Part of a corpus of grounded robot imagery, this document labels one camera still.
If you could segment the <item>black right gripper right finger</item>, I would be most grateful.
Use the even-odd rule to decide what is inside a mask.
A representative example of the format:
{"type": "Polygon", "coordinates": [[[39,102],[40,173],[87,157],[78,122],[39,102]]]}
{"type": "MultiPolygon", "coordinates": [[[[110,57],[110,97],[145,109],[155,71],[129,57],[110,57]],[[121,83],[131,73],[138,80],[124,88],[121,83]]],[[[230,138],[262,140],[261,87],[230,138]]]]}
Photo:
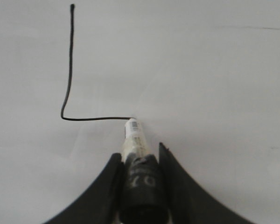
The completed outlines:
{"type": "Polygon", "coordinates": [[[251,224],[205,191],[159,143],[159,165],[164,174],[174,224],[251,224]]]}

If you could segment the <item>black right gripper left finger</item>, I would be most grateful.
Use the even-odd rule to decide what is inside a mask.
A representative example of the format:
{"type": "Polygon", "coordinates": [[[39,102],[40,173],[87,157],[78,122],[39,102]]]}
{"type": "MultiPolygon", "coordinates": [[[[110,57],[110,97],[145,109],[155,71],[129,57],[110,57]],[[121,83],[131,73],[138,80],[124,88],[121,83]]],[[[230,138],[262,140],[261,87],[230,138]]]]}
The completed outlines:
{"type": "Polygon", "coordinates": [[[120,153],[111,155],[95,181],[47,224],[112,224],[116,219],[124,164],[120,153]]]}

